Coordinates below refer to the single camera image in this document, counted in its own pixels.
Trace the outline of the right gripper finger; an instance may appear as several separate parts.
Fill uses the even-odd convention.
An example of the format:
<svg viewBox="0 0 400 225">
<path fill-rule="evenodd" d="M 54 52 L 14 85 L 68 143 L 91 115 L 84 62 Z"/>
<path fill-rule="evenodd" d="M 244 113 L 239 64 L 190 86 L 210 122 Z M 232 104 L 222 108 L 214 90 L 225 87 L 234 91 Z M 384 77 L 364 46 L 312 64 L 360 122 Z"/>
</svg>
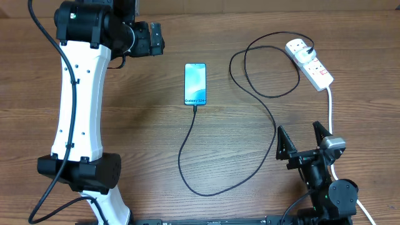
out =
<svg viewBox="0 0 400 225">
<path fill-rule="evenodd" d="M 332 134 L 319 121 L 313 122 L 312 125 L 314 128 L 317 145 L 320 146 L 322 140 L 325 137 L 331 136 Z"/>
<path fill-rule="evenodd" d="M 276 159 L 285 160 L 289 159 L 292 154 L 297 153 L 298 150 L 291 141 L 289 135 L 282 126 L 277 128 L 277 150 Z"/>
</svg>

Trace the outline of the blue Samsung Galaxy smartphone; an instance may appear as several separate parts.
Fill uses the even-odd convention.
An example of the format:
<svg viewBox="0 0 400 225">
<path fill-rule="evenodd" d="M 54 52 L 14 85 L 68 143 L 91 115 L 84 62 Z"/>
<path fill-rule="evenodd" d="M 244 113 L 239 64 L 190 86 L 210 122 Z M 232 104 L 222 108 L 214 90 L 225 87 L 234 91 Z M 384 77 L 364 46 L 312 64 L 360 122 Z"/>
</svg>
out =
<svg viewBox="0 0 400 225">
<path fill-rule="evenodd" d="M 207 79 L 205 63 L 187 63 L 184 67 L 184 103 L 206 105 Z"/>
</svg>

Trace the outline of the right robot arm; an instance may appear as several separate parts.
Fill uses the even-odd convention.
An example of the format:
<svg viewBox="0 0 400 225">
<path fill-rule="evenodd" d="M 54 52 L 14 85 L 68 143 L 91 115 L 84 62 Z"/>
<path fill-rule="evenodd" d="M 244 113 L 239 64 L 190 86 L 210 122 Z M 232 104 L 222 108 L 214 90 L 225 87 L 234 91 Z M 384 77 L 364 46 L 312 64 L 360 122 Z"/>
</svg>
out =
<svg viewBox="0 0 400 225">
<path fill-rule="evenodd" d="M 350 179 L 333 181 L 328 167 L 341 157 L 346 142 L 332 135 L 319 121 L 313 122 L 317 148 L 299 152 L 282 126 L 277 128 L 276 159 L 297 169 L 307 193 L 290 205 L 279 224 L 352 224 L 359 188 Z"/>
</svg>

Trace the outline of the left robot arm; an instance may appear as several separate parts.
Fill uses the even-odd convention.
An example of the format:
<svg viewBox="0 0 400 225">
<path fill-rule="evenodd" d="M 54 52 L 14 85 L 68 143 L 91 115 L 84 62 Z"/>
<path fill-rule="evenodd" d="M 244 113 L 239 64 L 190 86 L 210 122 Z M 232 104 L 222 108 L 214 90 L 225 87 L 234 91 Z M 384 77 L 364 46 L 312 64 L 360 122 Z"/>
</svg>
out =
<svg viewBox="0 0 400 225">
<path fill-rule="evenodd" d="M 118 188 L 121 157 L 103 149 L 101 108 L 110 61 L 163 53 L 160 24 L 136 21 L 136 8 L 136 0 L 64 1 L 49 38 L 61 56 L 61 102 L 51 153 L 37 171 L 79 193 L 96 224 L 134 222 Z"/>
</svg>

